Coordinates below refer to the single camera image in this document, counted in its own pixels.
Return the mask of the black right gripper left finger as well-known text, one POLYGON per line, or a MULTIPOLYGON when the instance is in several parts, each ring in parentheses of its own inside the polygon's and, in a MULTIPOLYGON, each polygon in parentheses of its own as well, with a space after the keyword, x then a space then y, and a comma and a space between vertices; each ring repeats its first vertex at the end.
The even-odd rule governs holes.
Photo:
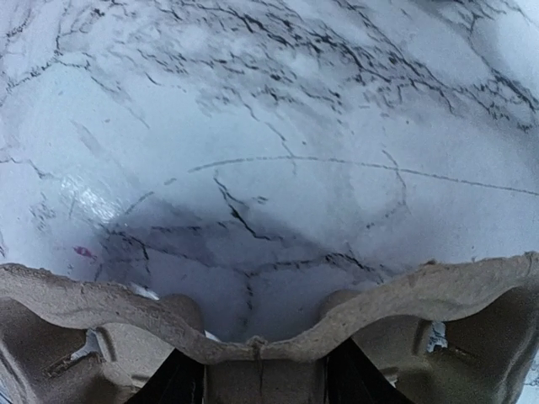
POLYGON ((134 395, 134 404, 201 404, 205 366, 175 349, 134 395))

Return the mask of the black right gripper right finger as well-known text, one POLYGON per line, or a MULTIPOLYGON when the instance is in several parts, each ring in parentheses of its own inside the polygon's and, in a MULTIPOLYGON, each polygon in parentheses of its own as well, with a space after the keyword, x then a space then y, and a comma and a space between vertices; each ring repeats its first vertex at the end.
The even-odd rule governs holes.
POLYGON ((329 404, 413 403, 386 379, 353 338, 328 354, 324 395, 329 404))

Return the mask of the single cardboard cup carrier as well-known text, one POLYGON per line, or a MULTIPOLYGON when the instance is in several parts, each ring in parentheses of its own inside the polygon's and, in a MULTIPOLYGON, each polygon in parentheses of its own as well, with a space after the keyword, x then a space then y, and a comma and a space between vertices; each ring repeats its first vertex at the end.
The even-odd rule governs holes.
POLYGON ((223 342, 186 295, 1 267, 1 390, 9 403, 134 403, 175 350, 205 366, 202 403, 327 403, 326 359, 353 338, 413 403, 515 403, 538 355, 538 255, 427 262, 324 298, 297 333, 223 342))

